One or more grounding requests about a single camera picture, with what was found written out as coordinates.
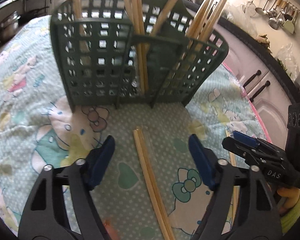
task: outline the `bed sheet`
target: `bed sheet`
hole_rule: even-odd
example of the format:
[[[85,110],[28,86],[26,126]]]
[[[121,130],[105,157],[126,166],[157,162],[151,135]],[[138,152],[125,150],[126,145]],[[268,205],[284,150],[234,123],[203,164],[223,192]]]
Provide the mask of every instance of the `bed sheet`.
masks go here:
[[[184,108],[179,103],[76,106],[71,113],[53,56],[50,17],[24,26],[0,54],[0,216],[15,233],[42,167],[70,165],[99,147],[107,135],[116,149],[91,196],[106,228],[117,239],[158,239],[132,130],[147,127],[152,165],[176,240],[190,239],[212,192],[202,183],[187,148],[190,134],[220,158],[226,131],[269,139],[244,89],[221,65]],[[237,157],[237,165],[244,166]],[[72,230],[79,232],[69,190],[64,198]],[[231,207],[224,232],[232,223]]]

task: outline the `black handle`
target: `black handle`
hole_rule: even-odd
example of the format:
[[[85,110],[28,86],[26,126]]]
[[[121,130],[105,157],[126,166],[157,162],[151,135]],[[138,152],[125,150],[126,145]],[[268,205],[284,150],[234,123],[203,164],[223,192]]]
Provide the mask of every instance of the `black handle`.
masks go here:
[[[255,74],[253,74],[244,84],[243,87],[246,88],[246,86],[249,85],[249,83],[256,77],[261,75],[261,70],[258,70]]]
[[[265,89],[268,86],[270,86],[270,81],[269,80],[267,80],[265,82],[265,84],[261,88],[259,88],[257,90],[257,92],[254,93],[254,95],[250,98],[250,101],[253,102],[253,100],[263,91],[263,89]]]

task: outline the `basket grid hole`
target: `basket grid hole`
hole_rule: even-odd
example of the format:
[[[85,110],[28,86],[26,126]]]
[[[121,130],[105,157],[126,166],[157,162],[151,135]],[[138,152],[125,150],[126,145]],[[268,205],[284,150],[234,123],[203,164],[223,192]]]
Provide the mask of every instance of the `basket grid hole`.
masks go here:
[[[179,32],[182,32],[182,31],[183,31],[183,28],[184,28],[184,25],[179,24],[179,26],[178,26],[178,31],[179,31]]]
[[[101,30],[100,31],[100,36],[108,36],[108,31]]]
[[[160,7],[154,6],[154,7],[152,8],[152,14],[154,14],[154,15],[159,15],[159,13],[160,13]]]
[[[105,59],[104,58],[98,58],[98,64],[99,65],[104,65],[105,64]]]
[[[82,76],[84,78],[90,78],[92,76],[92,71],[89,68],[82,70]]]
[[[105,87],[105,84],[102,81],[97,80],[96,81],[96,87],[97,88],[103,88],[103,87]]]
[[[97,10],[97,9],[91,10],[91,17],[92,18],[99,18],[99,16],[100,16],[99,10]]]
[[[99,47],[100,48],[106,48],[107,47],[107,42],[105,40],[100,40],[99,41]]]
[[[115,11],[114,12],[114,18],[115,19],[122,19],[122,15],[123,15],[122,11]]]
[[[186,16],[183,16],[181,18],[181,23],[186,24],[187,23],[188,18]]]
[[[122,65],[122,57],[112,58],[111,63],[113,66],[121,66]]]
[[[82,0],[82,1],[81,1],[81,7],[82,7],[82,8],[89,7],[89,3],[90,3],[89,0]]]
[[[82,53],[90,52],[91,41],[79,41],[79,48]]]
[[[110,18],[111,10],[103,10],[102,16],[103,16],[103,18]]]
[[[123,0],[118,0],[117,1],[117,8],[124,9],[124,1]]]
[[[92,5],[93,7],[101,7],[101,0],[93,0]]]
[[[108,23],[101,23],[101,28],[102,29],[109,29],[109,24]]]
[[[92,87],[92,83],[91,83],[91,81],[83,82],[82,86],[84,88],[90,88],[90,87]]]
[[[112,8],[113,0],[105,0],[105,7]]]
[[[147,13],[149,11],[149,5],[148,4],[142,4],[142,11]]]
[[[152,25],[148,25],[147,28],[146,28],[146,33],[151,33],[152,29],[153,29],[153,26]]]
[[[106,92],[103,90],[103,89],[98,89],[97,92],[96,92],[96,95],[98,97],[102,97],[106,94]]]
[[[81,56],[80,57],[80,64],[82,66],[90,66],[91,65],[91,58],[90,58],[90,56]]]
[[[222,43],[223,43],[223,41],[222,41],[221,39],[218,39],[217,42],[216,42],[216,46],[217,46],[218,48],[220,48],[221,45],[222,45]]]
[[[75,81],[75,80],[72,80],[70,82],[70,84],[71,84],[72,87],[76,87],[78,85],[77,81]]]
[[[180,14],[174,13],[172,16],[172,20],[177,21],[179,19]]]
[[[105,70],[104,69],[97,69],[97,76],[104,76],[105,75]]]
[[[67,57],[67,63],[69,66],[74,66],[74,59],[72,57]]]
[[[150,16],[150,18],[149,18],[149,23],[150,24],[155,24],[156,21],[157,21],[157,17],[156,16]]]

